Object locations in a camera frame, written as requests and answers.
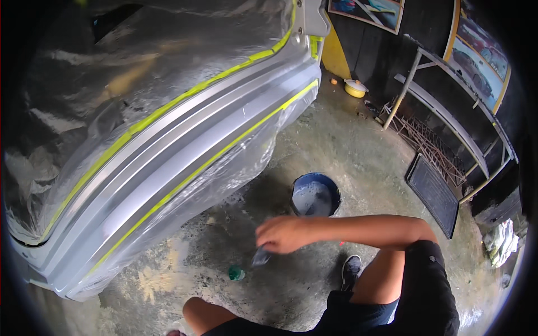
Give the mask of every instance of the black wall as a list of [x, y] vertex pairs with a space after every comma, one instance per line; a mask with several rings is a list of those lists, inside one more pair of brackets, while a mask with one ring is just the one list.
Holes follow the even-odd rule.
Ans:
[[[407, 76], [415, 58], [417, 45], [405, 38], [404, 34], [409, 34], [426, 49], [443, 57], [452, 26], [453, 10], [454, 0], [406, 0], [398, 35], [337, 14], [329, 13], [329, 17], [342, 44], [351, 76], [366, 85], [376, 102], [384, 104], [401, 90], [402, 84], [394, 76], [398, 73]], [[485, 21], [479, 23], [495, 36]], [[472, 108], [474, 100], [439, 67], [418, 70], [414, 81], [456, 117], [482, 151], [497, 137], [482, 110]], [[517, 75], [512, 72], [504, 101], [497, 113], [514, 147], [520, 142], [522, 126], [521, 89]], [[462, 159], [465, 169], [475, 163], [445, 124], [414, 97], [406, 95], [400, 112], [414, 115], [425, 122]], [[502, 144], [499, 141], [486, 158], [490, 173], [499, 167], [501, 151]], [[479, 168], [468, 176], [468, 184], [475, 187], [483, 180], [485, 176]]]

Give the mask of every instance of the hand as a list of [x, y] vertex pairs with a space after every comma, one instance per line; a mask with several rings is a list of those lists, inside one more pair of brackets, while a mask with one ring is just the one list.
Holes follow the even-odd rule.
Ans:
[[279, 216], [265, 221], [256, 229], [256, 245], [275, 253], [291, 253], [311, 244], [311, 228], [304, 218]]

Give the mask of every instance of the car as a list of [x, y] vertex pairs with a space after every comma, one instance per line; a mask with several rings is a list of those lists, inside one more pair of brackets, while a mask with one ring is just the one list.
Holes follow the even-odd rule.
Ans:
[[317, 95], [321, 0], [158, 4], [68, 3], [2, 111], [16, 264], [62, 298], [97, 295], [255, 178]]
[[475, 63], [475, 61], [469, 55], [456, 49], [452, 51], [452, 57], [454, 58], [454, 61], [456, 61], [463, 68], [463, 70], [465, 70], [469, 77], [471, 77], [475, 87], [484, 96], [491, 96], [491, 86], [486, 77], [484, 77], [484, 75], [482, 75], [478, 69], [478, 65]]
[[502, 80], [506, 77], [508, 61], [500, 45], [472, 20], [460, 17], [458, 35], [491, 65]]

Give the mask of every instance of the car poster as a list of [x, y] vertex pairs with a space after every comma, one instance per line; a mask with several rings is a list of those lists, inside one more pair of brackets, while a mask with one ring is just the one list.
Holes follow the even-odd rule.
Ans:
[[405, 0], [329, 0], [329, 13], [364, 21], [398, 35]]
[[455, 0], [454, 24], [444, 60], [496, 114], [506, 92], [511, 69], [501, 46], [476, 23], [476, 14], [469, 1]]

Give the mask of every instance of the rubber mat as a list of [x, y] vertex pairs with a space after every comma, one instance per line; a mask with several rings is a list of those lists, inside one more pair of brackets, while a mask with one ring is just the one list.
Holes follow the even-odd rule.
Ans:
[[422, 154], [416, 156], [406, 182], [435, 218], [448, 239], [452, 239], [459, 202], [441, 174]]

